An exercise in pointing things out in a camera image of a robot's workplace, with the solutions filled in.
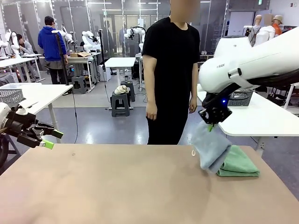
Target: blue hoodie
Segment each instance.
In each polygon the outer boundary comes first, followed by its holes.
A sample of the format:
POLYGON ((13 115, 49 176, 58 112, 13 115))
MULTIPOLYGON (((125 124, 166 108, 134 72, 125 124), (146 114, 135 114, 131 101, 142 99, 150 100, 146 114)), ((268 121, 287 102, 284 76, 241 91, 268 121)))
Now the blue hoodie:
MULTIPOLYGON (((60 61, 59 48, 55 35, 52 30, 56 30, 52 27, 45 26, 38 34, 38 45, 43 49, 45 53, 45 59, 48 62, 60 61)), ((60 33, 60 44, 63 54, 66 55, 64 41, 60 33)))

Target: man's hand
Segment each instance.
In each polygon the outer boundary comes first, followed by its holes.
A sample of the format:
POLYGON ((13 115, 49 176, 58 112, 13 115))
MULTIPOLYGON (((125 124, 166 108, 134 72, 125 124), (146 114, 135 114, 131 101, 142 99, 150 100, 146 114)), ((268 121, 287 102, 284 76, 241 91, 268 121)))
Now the man's hand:
POLYGON ((155 103, 148 102, 146 104, 146 117, 151 120, 157 119, 157 106, 155 103))
POLYGON ((194 113, 196 111, 196 108, 197 108, 197 99, 196 97, 191 97, 189 113, 194 113))

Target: orange vest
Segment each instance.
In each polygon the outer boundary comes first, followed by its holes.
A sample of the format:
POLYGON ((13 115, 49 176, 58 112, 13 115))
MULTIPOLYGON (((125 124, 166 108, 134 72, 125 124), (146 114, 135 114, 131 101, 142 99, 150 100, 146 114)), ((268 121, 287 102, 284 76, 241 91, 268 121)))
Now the orange vest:
POLYGON ((276 35, 281 35, 281 34, 282 34, 282 31, 281 31, 279 25, 277 25, 276 23, 274 23, 272 26, 273 26, 274 29, 275 29, 275 34, 276 34, 276 35))

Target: stool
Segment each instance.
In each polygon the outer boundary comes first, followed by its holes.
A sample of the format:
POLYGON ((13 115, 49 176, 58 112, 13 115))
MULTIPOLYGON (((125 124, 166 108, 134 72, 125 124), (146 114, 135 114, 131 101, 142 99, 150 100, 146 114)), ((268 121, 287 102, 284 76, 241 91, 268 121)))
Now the stool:
POLYGON ((112 106, 112 117, 116 117, 118 113, 124 113, 127 116, 130 116, 130 108, 128 104, 128 96, 126 93, 116 95, 114 92, 111 97, 111 106, 112 106), (118 104, 116 101, 122 100, 122 104, 118 104))
POLYGON ((131 97, 132 102, 135 102, 135 91, 134 91, 134 85, 132 81, 121 81, 121 85, 125 85, 126 87, 130 88, 129 96, 131 97))
POLYGON ((87 85, 84 76, 72 77, 71 83, 73 84, 74 93, 85 94, 87 91, 87 85))

